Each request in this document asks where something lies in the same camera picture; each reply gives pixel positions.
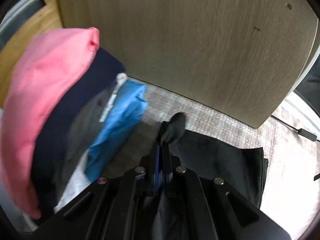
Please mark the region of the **navy folded garment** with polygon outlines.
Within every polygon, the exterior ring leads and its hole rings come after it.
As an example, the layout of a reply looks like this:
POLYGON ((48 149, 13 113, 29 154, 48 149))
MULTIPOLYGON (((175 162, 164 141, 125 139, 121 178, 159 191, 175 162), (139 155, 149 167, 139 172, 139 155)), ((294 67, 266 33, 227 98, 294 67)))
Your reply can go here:
POLYGON ((103 124, 99 121, 125 68, 99 48, 85 74, 65 93, 36 139, 30 178, 41 213, 36 225, 54 215, 63 192, 84 152, 103 124))

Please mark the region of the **grey wooden board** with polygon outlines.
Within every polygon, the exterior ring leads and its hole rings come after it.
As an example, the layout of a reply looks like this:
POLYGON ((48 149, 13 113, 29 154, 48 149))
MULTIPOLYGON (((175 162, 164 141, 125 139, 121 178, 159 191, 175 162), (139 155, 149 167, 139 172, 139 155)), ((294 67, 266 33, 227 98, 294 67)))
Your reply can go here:
POLYGON ((96 27, 127 74, 260 127, 306 67, 306 0, 59 0, 66 27, 96 27))

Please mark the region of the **white collared shirt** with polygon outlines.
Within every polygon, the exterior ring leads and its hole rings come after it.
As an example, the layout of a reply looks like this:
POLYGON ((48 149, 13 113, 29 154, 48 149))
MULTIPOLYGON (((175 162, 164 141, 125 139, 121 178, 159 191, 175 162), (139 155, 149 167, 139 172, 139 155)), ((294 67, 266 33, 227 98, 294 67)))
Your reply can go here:
POLYGON ((85 175, 88 148, 102 129, 102 114, 113 105, 118 90, 126 80, 125 73, 118 74, 116 80, 93 96, 72 121, 67 134, 65 160, 58 176, 55 213, 90 184, 85 175))

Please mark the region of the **checkered woven rug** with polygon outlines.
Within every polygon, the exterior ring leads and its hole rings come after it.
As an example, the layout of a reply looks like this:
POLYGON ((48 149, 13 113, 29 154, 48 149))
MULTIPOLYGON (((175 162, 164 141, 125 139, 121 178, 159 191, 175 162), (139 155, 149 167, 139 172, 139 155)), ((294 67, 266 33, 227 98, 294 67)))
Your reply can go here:
POLYGON ((319 143, 295 133, 317 128, 288 101, 283 101, 259 128, 253 129, 214 109, 168 90, 147 85, 148 107, 131 136, 103 174, 116 178, 137 166, 152 147, 158 128, 175 113, 187 115, 187 129, 238 148, 262 148, 268 159, 261 210, 292 239, 304 236, 319 210, 319 143))

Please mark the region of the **blue folded shirt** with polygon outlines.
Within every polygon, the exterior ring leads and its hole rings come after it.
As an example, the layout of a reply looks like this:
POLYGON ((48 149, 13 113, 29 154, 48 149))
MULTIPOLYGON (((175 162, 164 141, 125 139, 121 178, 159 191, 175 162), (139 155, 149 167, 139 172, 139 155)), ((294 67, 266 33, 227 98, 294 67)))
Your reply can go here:
POLYGON ((85 175, 90 182, 103 172, 126 139, 140 123, 148 103, 146 85, 126 80, 118 90, 113 105, 100 118, 103 124, 87 152, 85 175))

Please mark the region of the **black power adapter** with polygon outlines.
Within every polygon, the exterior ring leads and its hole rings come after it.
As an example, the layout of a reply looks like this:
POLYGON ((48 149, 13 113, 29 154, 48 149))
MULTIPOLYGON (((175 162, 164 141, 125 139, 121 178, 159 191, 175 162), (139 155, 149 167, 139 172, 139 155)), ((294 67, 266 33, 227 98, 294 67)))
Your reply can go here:
POLYGON ((297 131, 297 134, 300 135, 300 136, 303 136, 311 141, 317 141, 317 135, 305 130, 305 129, 302 129, 300 128, 298 131, 297 131))

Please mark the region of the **pink folded garment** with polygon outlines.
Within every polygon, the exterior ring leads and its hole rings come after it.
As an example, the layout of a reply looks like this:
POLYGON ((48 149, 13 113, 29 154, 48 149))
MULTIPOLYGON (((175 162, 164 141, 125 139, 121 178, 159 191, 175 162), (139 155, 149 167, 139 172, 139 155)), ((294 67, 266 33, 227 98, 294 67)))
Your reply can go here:
POLYGON ((35 35, 16 63, 1 117, 1 178, 15 205, 41 217, 30 172, 35 141, 51 111, 88 71, 99 48, 95 27, 35 35))

